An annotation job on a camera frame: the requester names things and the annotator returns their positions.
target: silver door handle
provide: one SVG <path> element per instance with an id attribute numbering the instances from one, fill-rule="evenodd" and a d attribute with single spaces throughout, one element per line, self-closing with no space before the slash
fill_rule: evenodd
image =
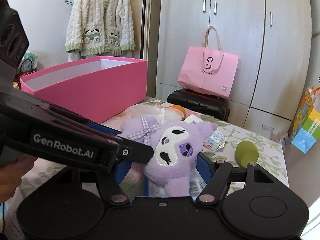
<path id="1" fill-rule="evenodd" d="M 207 7 L 207 0 L 203 0 L 203 9 L 202 9 L 203 13 L 205 13 L 206 7 Z"/>
<path id="2" fill-rule="evenodd" d="M 218 5 L 218 1 L 214 2 L 214 15 L 217 15 L 217 5 Z"/>
<path id="3" fill-rule="evenodd" d="M 272 27 L 272 12 L 270 12 L 270 27 Z"/>

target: pink shopping bag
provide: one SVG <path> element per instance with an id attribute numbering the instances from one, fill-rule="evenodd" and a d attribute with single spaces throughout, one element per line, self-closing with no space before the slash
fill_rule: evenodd
<path id="1" fill-rule="evenodd" d="M 146 99 L 146 60 L 91 57 L 21 78 L 21 90 L 102 123 Z"/>
<path id="2" fill-rule="evenodd" d="M 211 29 L 217 33 L 219 50 L 207 48 Z M 228 98 L 236 75 L 238 60 L 237 55 L 222 50 L 218 32 L 210 26 L 205 32 L 202 47 L 189 48 L 178 82 L 182 87 L 198 93 Z"/>

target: purple gingham bow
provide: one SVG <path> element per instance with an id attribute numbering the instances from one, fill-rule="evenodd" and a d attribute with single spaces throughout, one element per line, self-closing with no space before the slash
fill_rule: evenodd
<path id="1" fill-rule="evenodd" d="M 147 121 L 146 118 L 142 117 L 141 120 L 142 120 L 142 124 L 143 124 L 144 130 L 141 131 L 141 132 L 137 132 L 137 133 L 128 135 L 128 138 L 131 139 L 131 140 L 136 140 L 136 139 L 139 139 L 139 138 L 143 137 L 143 143 L 146 144 L 146 145 L 150 145 L 151 142 L 150 142 L 149 133 L 159 130 L 160 126 L 158 124 L 155 124 L 155 125 L 149 127 L 149 124 L 148 124 L 148 121 Z"/>

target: green ball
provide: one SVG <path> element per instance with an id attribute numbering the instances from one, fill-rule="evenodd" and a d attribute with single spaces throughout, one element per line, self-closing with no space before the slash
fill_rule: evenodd
<path id="1" fill-rule="evenodd" d="M 259 158 L 259 151 L 254 143 L 242 141 L 236 148 L 236 162 L 246 168 L 249 163 L 256 163 Z"/>

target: human hand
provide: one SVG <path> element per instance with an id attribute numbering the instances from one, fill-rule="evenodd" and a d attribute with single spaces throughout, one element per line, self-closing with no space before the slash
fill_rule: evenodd
<path id="1" fill-rule="evenodd" d="M 21 177 L 33 168 L 37 158 L 21 154 L 18 160 L 0 168 L 0 203 L 14 195 L 16 187 L 21 184 Z"/>

